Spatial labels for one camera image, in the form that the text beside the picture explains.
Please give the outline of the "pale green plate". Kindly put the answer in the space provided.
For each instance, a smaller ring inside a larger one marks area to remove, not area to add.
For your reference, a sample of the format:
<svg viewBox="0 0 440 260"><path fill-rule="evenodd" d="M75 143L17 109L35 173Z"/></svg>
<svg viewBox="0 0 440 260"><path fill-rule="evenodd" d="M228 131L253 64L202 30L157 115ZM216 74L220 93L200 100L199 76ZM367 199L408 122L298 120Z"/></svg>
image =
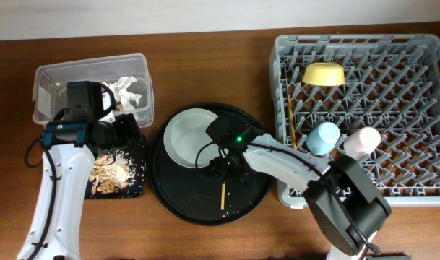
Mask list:
<svg viewBox="0 0 440 260"><path fill-rule="evenodd" d="M164 147L170 158L186 168L195 168L195 162L198 168L208 166L219 156L218 146L211 144L201 151L198 158L197 154L203 146L212 142L206 129L217 117L216 113L203 108L191 108L176 114L163 134Z"/></svg>

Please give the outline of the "blue cup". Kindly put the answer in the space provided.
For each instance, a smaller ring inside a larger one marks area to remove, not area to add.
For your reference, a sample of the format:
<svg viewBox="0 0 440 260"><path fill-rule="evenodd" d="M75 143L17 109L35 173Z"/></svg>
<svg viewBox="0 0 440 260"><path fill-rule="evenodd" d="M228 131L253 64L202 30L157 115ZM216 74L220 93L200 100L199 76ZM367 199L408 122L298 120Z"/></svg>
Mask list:
<svg viewBox="0 0 440 260"><path fill-rule="evenodd" d="M338 126L331 122L323 122L309 133L306 146L310 152L322 156L334 149L339 138Z"/></svg>

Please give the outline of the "yellow bowl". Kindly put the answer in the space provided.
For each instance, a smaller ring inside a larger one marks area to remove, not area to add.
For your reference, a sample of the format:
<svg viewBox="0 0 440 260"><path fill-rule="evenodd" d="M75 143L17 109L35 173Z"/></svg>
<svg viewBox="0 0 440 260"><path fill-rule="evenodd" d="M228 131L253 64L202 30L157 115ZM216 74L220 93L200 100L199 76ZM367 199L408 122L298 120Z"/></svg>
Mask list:
<svg viewBox="0 0 440 260"><path fill-rule="evenodd" d="M312 63L306 67L302 82L323 87L340 86L345 84L344 69L339 64Z"/></svg>

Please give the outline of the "pink cup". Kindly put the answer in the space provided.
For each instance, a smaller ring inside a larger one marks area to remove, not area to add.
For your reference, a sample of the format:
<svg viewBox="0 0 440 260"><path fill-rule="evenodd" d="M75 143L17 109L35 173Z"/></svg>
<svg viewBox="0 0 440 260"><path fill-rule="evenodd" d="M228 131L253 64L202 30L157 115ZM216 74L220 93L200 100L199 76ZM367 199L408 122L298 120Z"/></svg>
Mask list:
<svg viewBox="0 0 440 260"><path fill-rule="evenodd" d="M360 160L370 155L380 144L381 134L372 127L363 127L351 134L343 143L343 149L350 157Z"/></svg>

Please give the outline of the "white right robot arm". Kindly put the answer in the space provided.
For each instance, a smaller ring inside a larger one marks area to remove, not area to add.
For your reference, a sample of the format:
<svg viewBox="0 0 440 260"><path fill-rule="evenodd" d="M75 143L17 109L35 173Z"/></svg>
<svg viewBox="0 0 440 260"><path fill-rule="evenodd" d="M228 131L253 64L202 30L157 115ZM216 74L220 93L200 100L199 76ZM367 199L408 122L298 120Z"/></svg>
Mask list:
<svg viewBox="0 0 440 260"><path fill-rule="evenodd" d="M372 239L392 209L355 159L307 155L263 129L225 116L208 123L205 132L219 149L211 169L224 174L243 168L275 177L300 191L319 229L340 255L381 253Z"/></svg>

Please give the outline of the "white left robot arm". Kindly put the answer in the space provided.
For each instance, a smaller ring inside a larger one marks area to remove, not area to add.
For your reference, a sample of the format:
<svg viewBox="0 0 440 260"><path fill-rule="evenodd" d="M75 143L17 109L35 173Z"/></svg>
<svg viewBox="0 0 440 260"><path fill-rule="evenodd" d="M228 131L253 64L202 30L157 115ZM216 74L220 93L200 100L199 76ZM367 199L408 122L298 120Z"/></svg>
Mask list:
<svg viewBox="0 0 440 260"><path fill-rule="evenodd" d="M34 140L43 177L35 213L18 259L79 259L85 190L98 155L140 142L133 114L114 116L113 92L99 82L70 82L67 105Z"/></svg>

